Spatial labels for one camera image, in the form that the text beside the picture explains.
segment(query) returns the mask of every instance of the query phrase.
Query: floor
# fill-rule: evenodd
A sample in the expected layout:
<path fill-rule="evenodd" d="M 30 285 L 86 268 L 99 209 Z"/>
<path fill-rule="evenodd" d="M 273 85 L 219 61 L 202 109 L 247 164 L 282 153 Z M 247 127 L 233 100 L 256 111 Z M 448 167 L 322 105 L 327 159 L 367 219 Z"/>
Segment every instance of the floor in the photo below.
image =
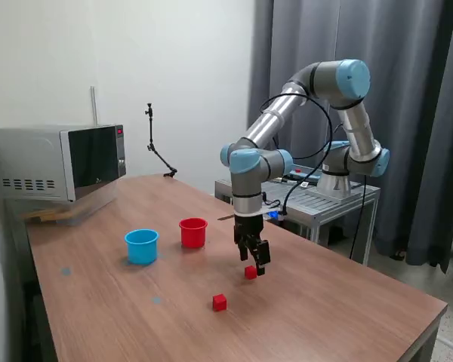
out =
<path fill-rule="evenodd" d="M 350 241 L 345 240 L 333 247 L 336 252 L 348 254 Z M 371 248 L 369 267 L 376 269 L 392 278 L 398 279 L 448 303 L 448 311 L 442 319 L 439 334 L 453 342 L 453 247 L 448 272 L 429 265 L 410 266 L 405 262 L 397 262 L 380 256 L 375 248 Z M 453 362 L 453 350 L 436 341 L 432 362 Z"/>

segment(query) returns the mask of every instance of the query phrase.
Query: microwave door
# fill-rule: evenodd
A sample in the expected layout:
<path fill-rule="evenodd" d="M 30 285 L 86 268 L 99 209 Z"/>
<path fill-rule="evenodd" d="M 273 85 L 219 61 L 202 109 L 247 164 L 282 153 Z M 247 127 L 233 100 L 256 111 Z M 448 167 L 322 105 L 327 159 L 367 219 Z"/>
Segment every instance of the microwave door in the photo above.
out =
<path fill-rule="evenodd" d="M 69 147 L 76 199 L 119 178 L 114 127 L 70 131 Z"/>

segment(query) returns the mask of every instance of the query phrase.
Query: red cup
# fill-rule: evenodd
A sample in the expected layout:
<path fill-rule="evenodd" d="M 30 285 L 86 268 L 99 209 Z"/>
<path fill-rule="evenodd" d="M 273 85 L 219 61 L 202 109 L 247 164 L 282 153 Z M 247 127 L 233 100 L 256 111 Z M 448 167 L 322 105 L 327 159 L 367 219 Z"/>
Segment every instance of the red cup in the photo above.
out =
<path fill-rule="evenodd" d="M 206 220 L 199 217 L 181 220 L 181 244 L 184 247 L 203 247 L 206 239 L 206 225 L 208 225 Z"/>

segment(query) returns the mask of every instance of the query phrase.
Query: blue sticker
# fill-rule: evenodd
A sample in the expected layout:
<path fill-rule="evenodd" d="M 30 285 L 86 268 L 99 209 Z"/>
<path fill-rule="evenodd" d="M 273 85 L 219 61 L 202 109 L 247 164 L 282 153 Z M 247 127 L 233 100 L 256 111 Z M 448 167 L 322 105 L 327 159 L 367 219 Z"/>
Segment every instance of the blue sticker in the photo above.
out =
<path fill-rule="evenodd" d="M 62 270 L 60 270 L 60 272 L 62 273 L 62 275 L 65 275 L 66 277 L 68 277 L 70 275 L 70 268 L 62 268 Z"/>

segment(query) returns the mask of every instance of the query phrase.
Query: red cube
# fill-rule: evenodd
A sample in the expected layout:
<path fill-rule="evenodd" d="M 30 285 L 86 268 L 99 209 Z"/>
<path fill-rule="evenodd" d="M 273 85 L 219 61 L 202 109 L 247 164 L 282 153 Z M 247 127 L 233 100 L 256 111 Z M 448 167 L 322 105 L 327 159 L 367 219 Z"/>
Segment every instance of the red cube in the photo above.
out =
<path fill-rule="evenodd" d="M 252 265 L 245 267 L 245 278 L 255 279 L 257 277 L 257 268 Z"/>
<path fill-rule="evenodd" d="M 227 298 L 223 294 L 218 294 L 213 297 L 213 310 L 223 311 L 227 309 Z"/>

